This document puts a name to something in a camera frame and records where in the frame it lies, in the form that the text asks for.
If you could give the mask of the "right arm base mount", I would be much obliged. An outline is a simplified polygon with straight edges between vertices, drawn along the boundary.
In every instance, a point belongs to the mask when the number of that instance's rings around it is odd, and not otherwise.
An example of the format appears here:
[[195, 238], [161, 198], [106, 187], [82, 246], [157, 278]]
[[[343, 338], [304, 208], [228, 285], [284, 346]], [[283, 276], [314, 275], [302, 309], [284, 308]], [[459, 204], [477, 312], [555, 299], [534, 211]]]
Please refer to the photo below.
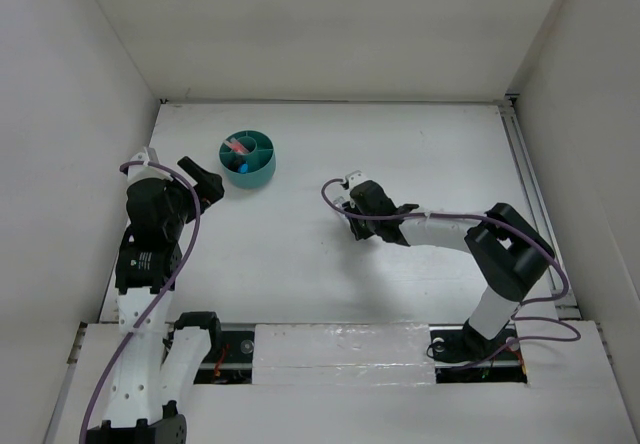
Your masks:
[[523, 383], [528, 379], [516, 344], [496, 351], [515, 339], [515, 326], [507, 324], [486, 340], [466, 324], [430, 328], [425, 354], [434, 361], [437, 384]]

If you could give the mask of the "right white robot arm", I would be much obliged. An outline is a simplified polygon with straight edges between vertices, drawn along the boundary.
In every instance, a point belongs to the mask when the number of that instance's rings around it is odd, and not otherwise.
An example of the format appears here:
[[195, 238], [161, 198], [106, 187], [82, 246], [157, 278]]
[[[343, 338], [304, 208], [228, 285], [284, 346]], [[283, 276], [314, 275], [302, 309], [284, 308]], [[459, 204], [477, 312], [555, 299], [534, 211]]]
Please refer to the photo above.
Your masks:
[[463, 324], [456, 344], [473, 357], [494, 351], [532, 287], [555, 260], [549, 244], [509, 204], [497, 203], [477, 223], [430, 214], [416, 204], [397, 206], [376, 182], [355, 172], [341, 182], [338, 202], [357, 240], [373, 236], [405, 247], [431, 246], [472, 256], [487, 287]]

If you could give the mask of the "clear blue glue bottle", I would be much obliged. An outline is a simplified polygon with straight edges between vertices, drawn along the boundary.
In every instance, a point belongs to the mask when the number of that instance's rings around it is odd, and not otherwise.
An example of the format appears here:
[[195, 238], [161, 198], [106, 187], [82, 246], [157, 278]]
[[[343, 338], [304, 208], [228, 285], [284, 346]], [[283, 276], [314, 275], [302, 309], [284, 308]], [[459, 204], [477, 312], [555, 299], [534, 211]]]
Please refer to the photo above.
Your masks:
[[335, 199], [332, 201], [332, 204], [333, 204], [336, 208], [340, 209], [341, 211], [348, 212], [348, 211], [349, 211], [349, 209], [350, 209], [350, 203], [349, 203], [349, 201], [348, 201], [348, 200], [346, 200], [346, 199], [345, 199], [344, 197], [342, 197], [342, 196], [338, 196], [337, 198], [335, 198]]

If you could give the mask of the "teal round divided container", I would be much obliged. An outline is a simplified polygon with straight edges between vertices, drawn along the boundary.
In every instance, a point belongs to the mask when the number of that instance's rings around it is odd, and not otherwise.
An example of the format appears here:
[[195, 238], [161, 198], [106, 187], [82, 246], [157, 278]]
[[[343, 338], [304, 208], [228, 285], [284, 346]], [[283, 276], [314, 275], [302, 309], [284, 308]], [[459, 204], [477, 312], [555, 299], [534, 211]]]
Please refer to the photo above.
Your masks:
[[[223, 166], [225, 175], [237, 188], [255, 190], [266, 186], [273, 178], [276, 170], [276, 154], [273, 142], [264, 133], [255, 130], [244, 130], [228, 136], [238, 139], [246, 146], [250, 153], [239, 155], [231, 151], [223, 143], [219, 148], [219, 160]], [[231, 170], [231, 165], [236, 160], [248, 163], [249, 172], [238, 174]]]

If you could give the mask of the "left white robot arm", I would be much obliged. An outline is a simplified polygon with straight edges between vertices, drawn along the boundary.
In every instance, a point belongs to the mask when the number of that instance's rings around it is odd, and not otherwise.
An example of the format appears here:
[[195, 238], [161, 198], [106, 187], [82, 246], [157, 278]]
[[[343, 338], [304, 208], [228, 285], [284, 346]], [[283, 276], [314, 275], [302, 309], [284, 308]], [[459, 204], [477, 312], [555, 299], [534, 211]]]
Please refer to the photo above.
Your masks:
[[125, 229], [115, 265], [121, 342], [85, 410], [82, 443], [183, 443], [184, 404], [203, 360], [222, 351], [213, 311], [168, 312], [204, 212], [224, 196], [220, 175], [183, 157], [179, 168], [141, 151], [127, 176]]

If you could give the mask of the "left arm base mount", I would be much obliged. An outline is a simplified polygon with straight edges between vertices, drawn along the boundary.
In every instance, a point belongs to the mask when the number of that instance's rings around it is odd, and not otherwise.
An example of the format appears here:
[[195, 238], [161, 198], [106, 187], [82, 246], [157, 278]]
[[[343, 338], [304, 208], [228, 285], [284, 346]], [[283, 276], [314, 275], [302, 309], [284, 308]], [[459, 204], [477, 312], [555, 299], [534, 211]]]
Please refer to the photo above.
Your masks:
[[212, 347], [197, 371], [195, 384], [234, 385], [252, 382], [254, 324], [222, 324], [214, 312], [197, 312], [213, 332]]

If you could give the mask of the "blue black highlighter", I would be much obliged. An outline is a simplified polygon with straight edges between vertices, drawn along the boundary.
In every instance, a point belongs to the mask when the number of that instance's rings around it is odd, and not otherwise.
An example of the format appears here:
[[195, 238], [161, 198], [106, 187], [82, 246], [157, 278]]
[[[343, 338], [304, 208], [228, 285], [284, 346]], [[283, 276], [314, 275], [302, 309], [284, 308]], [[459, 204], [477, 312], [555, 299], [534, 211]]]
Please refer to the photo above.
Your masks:
[[249, 165], [242, 160], [236, 160], [231, 165], [231, 170], [238, 174], [247, 174], [249, 172]]

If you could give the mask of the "pink pen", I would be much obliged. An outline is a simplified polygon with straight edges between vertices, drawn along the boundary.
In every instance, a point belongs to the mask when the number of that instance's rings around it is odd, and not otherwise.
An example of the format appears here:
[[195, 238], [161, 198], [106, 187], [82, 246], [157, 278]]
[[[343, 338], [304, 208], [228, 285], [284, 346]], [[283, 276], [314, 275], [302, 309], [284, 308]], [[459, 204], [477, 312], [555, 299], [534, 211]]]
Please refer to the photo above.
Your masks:
[[223, 144], [236, 154], [247, 155], [250, 153], [250, 150], [234, 137], [224, 140]]

